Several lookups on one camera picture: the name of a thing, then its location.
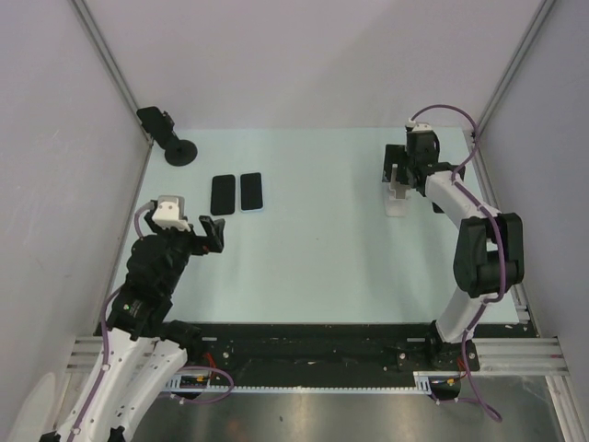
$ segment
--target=light blue table surface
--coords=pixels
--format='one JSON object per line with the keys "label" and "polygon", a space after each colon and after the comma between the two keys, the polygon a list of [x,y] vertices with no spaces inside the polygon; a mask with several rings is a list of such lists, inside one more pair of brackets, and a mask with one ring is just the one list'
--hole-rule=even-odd
{"label": "light blue table surface", "polygon": [[[467,154],[459,128],[437,128],[441,161]],[[409,323],[438,318],[454,293],[457,230],[415,191],[404,218],[385,215],[385,144],[405,130],[207,130],[178,132],[199,149],[175,168],[154,146],[138,205],[159,195],[186,198],[185,215],[202,234],[211,179],[237,177],[237,209],[225,216],[222,254],[192,257],[167,320],[200,322]],[[261,172],[264,209],[239,211],[239,175]],[[474,169],[467,186],[480,195]],[[142,229],[148,227],[142,220]],[[116,285],[136,240],[130,228]],[[511,296],[483,322],[513,323]]]}

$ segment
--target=red wire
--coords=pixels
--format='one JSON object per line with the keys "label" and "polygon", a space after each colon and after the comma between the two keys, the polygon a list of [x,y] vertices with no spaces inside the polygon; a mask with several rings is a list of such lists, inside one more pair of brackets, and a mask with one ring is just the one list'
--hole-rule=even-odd
{"label": "red wire", "polygon": [[464,379],[464,378],[467,376],[467,373],[466,373],[466,371],[467,371],[467,368],[464,366],[464,362],[462,361],[462,359],[461,359],[460,357],[457,359],[457,361],[458,361],[458,368],[460,369],[460,371],[461,371],[461,372],[462,372],[462,371],[464,371],[464,372],[465,372],[465,374],[464,374],[464,375],[462,375],[462,376],[460,377],[460,379]]}
{"label": "red wire", "polygon": [[[207,352],[204,354],[204,357],[207,361],[209,361],[209,366],[212,368],[217,368],[217,364],[214,362],[213,355]],[[214,380],[214,373],[211,375],[211,380]]]}

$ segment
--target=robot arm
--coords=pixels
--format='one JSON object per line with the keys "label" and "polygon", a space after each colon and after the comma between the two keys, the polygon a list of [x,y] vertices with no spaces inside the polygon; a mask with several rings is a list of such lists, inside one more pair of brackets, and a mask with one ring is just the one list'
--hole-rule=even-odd
{"label": "robot arm", "polygon": [[[444,213],[458,228],[454,275],[458,285],[442,316],[434,322],[434,346],[460,344],[469,324],[476,319],[483,302],[497,298],[501,274],[499,252],[489,216],[501,233],[505,259],[505,290],[524,277],[522,220],[516,214],[502,214],[480,202],[468,191],[462,179],[464,169],[439,161],[440,145],[429,124],[410,122],[407,144],[387,145],[383,181],[389,215],[404,215],[409,189],[417,190]],[[472,337],[474,327],[468,331]]]}
{"label": "robot arm", "polygon": [[[129,442],[166,382],[187,360],[204,352],[199,329],[163,321],[190,256],[223,251],[225,221],[201,216],[206,237],[197,236],[183,205],[180,197],[161,196],[145,216],[155,234],[133,244],[125,283],[106,321],[103,352],[68,418],[41,441]],[[130,382],[139,361],[150,352]]]}

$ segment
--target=metal bar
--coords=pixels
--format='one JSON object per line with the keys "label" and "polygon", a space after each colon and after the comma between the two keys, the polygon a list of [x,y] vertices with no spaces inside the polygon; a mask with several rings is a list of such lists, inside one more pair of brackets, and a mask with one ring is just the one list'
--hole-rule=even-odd
{"label": "metal bar", "polygon": [[586,422],[579,415],[579,407],[575,403],[570,378],[547,377],[550,396],[556,415],[559,418],[560,430],[566,442],[584,442],[587,440]]}
{"label": "metal bar", "polygon": [[546,19],[552,11],[552,8],[556,4],[557,0],[544,0],[541,5],[538,7],[536,14],[532,18],[532,21],[528,25],[527,29],[524,32],[524,36],[519,42],[517,49],[515,50],[512,59],[510,60],[507,68],[503,72],[502,78],[499,81],[499,84],[493,91],[491,95],[491,99],[485,106],[485,109],[480,116],[478,121],[479,123],[479,131],[483,133],[489,124],[489,120],[491,119],[493,113],[497,109],[498,104],[501,102],[503,96],[505,95],[505,91],[509,87],[509,85],[514,80],[515,75],[520,69],[522,62],[524,61],[525,57],[529,53],[530,48],[536,41],[538,33],[542,29],[543,25],[546,23]]}
{"label": "metal bar", "polygon": [[[569,370],[556,338],[475,339],[480,371],[475,376],[568,376]],[[69,372],[89,372],[102,348],[101,338],[75,343]],[[454,376],[456,372],[416,372],[416,376]]]}
{"label": "metal bar", "polygon": [[87,35],[90,39],[90,42],[96,49],[100,60],[104,64],[107,72],[109,73],[110,78],[114,82],[116,88],[119,90],[121,97],[125,103],[125,106],[131,114],[133,115],[133,119],[140,127],[142,134],[147,141],[150,141],[150,136],[145,132],[141,122],[137,118],[135,112],[139,109],[139,105],[137,104],[137,100],[132,93],[131,89],[129,88],[129,84],[125,79],[124,75],[122,74],[121,69],[117,65],[117,62],[110,51],[109,45],[106,43],[104,36],[100,32],[98,28],[97,22],[92,16],[90,9],[88,8],[85,0],[69,0],[72,8],[75,11],[82,27],[87,32]]}
{"label": "metal bar", "polygon": [[[170,393],[223,393],[226,387],[209,386],[199,389],[181,389],[181,390],[165,390]],[[383,388],[325,388],[325,389],[311,389],[305,387],[235,387],[231,390],[234,393],[329,393],[329,394],[431,394],[431,391],[425,391],[418,387],[383,387]]]}

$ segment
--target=metal floor plate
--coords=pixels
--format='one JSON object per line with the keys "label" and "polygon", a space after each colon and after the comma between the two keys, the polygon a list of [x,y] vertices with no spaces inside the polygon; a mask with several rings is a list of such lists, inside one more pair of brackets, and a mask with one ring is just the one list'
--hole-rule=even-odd
{"label": "metal floor plate", "polygon": [[[478,378],[503,415],[479,407],[436,406],[415,395],[236,394],[214,405],[157,401],[142,421],[142,442],[562,441],[543,378]],[[463,396],[470,396],[468,387]]]}

